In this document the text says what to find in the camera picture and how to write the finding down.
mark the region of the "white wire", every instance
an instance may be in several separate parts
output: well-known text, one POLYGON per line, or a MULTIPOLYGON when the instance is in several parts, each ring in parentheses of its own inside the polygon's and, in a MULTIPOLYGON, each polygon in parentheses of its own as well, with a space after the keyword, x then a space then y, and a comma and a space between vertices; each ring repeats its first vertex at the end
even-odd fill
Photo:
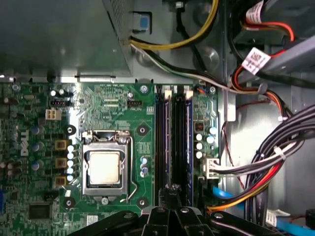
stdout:
MULTIPOLYGON (((291 143, 291 144, 287 145, 284 149, 282 149, 282 153, 289 151, 292 147, 294 147, 294 145, 296 145, 296 143, 291 143)), ((213 171, 216 171, 216 170, 217 171, 238 171, 238 170, 240 170, 240 169, 242 169, 244 167, 251 167, 252 165, 255 166, 257 164, 259 165, 259 164, 263 164, 263 163, 265 163, 267 161, 271 161, 273 159, 277 159, 279 156, 280 156, 279 153, 278 154, 274 154, 274 155, 272 155, 270 157, 267 157, 267 158, 265 158, 265 159, 263 159, 261 161, 257 161, 257 162, 254 162, 254 163, 251 163, 251 164, 247 164, 247 165, 242 165, 242 166, 234 166, 234 167, 233 166, 220 166, 220 165, 215 164, 214 162, 211 163, 210 166, 211 166, 211 170, 213 170, 213 171)))
POLYGON ((188 74, 188 73, 181 73, 181 72, 178 72, 178 71, 175 71, 175 70, 172 70, 160 63, 158 63, 153 57, 151 57, 149 54, 147 54, 144 50, 140 49, 140 48, 137 48, 135 45, 131 44, 132 48, 134 48, 136 51, 142 53, 143 55, 147 56, 155 65, 157 65, 160 69, 162 69, 163 71, 166 71, 168 73, 172 73, 172 74, 177 74, 177 75, 180 75, 180 76, 183 76, 183 77, 188 77, 188 78, 193 78, 193 79, 198 79, 198 80, 203 80, 203 81, 206 81, 214 86, 217 86, 223 90, 226 90, 228 92, 233 92, 233 93, 237 93, 237 94, 249 94, 248 91, 236 91, 236 90, 233 90, 227 86, 224 86, 224 85, 221 85, 219 83, 217 83, 216 81, 214 80, 211 80, 207 77, 204 77, 204 76, 201 76, 201 75, 194 75, 194 74, 188 74))

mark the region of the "cpu socket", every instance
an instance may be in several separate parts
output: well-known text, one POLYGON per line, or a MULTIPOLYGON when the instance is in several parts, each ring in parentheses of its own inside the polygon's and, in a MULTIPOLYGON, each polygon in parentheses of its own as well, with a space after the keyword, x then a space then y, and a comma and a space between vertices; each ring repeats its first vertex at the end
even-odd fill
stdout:
POLYGON ((83 195, 128 195, 129 143, 128 138, 124 138, 126 134, 111 130, 81 134, 83 195))

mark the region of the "memory slot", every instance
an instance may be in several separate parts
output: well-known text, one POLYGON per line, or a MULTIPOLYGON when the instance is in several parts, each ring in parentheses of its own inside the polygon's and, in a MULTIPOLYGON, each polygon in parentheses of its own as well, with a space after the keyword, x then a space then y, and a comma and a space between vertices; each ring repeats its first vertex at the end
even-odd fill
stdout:
POLYGON ((186 105, 185 95, 176 94, 173 97, 172 109, 172 183, 179 184, 182 188, 180 199, 186 202, 186 105))
POLYGON ((163 150, 164 150, 164 166, 165 178, 164 186, 169 188, 172 186, 172 165, 171 165, 171 97, 172 91, 166 90, 164 95, 164 120, 163 120, 163 150))
POLYGON ((187 187, 186 187, 186 205, 193 205, 193 111, 192 111, 192 91, 187 91, 185 96, 186 105, 186 142, 187 142, 187 187))
POLYGON ((164 188, 164 96, 157 94, 155 97, 155 205, 158 205, 158 191, 164 188))

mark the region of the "motherboard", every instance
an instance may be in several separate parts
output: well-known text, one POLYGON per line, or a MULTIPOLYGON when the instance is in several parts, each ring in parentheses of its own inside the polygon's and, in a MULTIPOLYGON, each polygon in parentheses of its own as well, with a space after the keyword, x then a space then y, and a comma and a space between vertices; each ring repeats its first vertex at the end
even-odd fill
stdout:
POLYGON ((161 188, 216 179, 217 94, 153 84, 0 84, 0 235, 65 236, 161 188))

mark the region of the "white label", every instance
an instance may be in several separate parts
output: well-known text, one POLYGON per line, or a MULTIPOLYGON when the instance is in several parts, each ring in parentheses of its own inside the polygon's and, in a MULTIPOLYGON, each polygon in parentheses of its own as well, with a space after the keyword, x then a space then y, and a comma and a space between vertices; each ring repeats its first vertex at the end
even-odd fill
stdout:
POLYGON ((270 210, 267 210, 266 223, 274 227, 277 226, 277 216, 270 210))
POLYGON ((97 215, 87 215, 87 226, 94 224, 95 222, 98 221, 98 216, 97 215))
POLYGON ((243 61, 242 66, 255 75, 270 59, 271 56, 268 54, 265 54, 257 48, 252 48, 243 61))
POLYGON ((246 19, 249 23, 253 24, 261 23, 260 13, 263 5, 264 0, 260 1, 246 12, 246 19))

